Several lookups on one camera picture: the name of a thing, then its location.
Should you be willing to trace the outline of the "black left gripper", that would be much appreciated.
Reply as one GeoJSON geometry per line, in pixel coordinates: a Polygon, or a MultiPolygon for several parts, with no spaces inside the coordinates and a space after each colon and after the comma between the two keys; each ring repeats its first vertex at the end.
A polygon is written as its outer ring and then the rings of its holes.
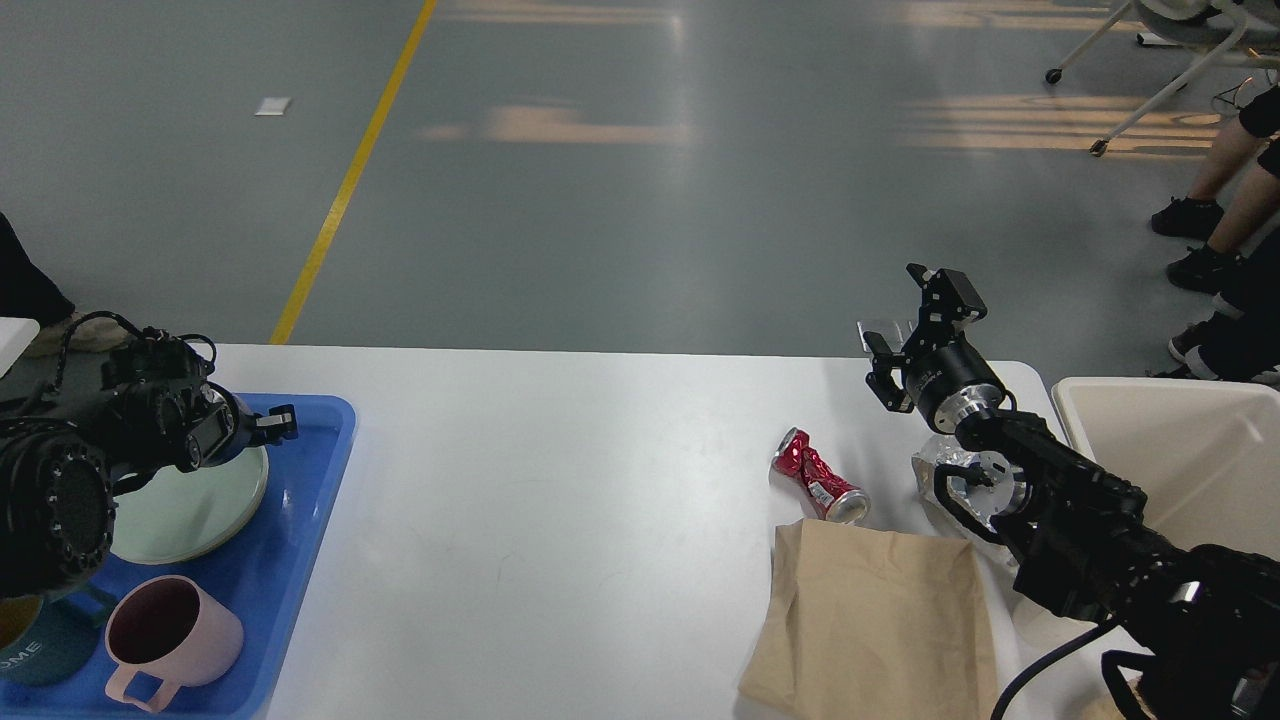
{"type": "Polygon", "coordinates": [[[205,459],[206,466],[227,464],[247,448],[278,446],[300,437],[293,404],[270,407],[266,414],[253,414],[238,396],[221,386],[209,386],[206,396],[218,401],[218,427],[221,429],[221,439],[205,459]]]}

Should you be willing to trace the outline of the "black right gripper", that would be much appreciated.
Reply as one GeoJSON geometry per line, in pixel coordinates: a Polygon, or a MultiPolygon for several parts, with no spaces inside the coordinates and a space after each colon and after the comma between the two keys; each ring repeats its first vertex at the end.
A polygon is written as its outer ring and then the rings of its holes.
{"type": "Polygon", "coordinates": [[[870,372],[867,384],[891,413],[916,406],[936,433],[952,436],[966,416],[995,410],[1009,396],[989,364],[966,341],[966,328],[988,314],[966,274],[954,269],[906,265],[922,290],[915,329],[904,354],[890,348],[879,332],[864,332],[870,372]],[[902,369],[902,388],[893,372],[902,369]]]}

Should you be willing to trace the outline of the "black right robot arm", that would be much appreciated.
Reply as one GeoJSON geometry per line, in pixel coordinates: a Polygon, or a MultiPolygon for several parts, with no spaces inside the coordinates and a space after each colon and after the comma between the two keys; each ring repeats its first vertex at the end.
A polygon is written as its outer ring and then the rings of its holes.
{"type": "Polygon", "coordinates": [[[924,493],[960,527],[1018,561],[1014,589],[1092,629],[1024,669],[1016,693],[1059,660],[1123,628],[1142,653],[1111,650],[1101,671],[1125,719],[1277,716],[1277,562],[1220,544],[1180,550],[1144,524],[1146,493],[1020,411],[966,327],[987,314],[961,272],[911,263],[918,323],[901,348],[863,338],[867,383],[893,413],[919,411],[974,460],[924,457],[924,493]]]}

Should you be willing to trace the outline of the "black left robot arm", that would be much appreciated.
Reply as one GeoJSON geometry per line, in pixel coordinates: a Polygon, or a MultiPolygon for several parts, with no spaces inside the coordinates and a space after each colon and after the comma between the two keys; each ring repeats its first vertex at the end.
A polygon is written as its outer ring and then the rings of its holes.
{"type": "Polygon", "coordinates": [[[292,405],[257,414],[212,383],[215,361],[193,348],[198,334],[104,318],[131,338],[109,354],[97,391],[61,395],[67,332],[54,378],[3,404],[4,598],[59,598],[83,585],[111,548],[116,498],[163,469],[216,468],[298,434],[292,405]]]}

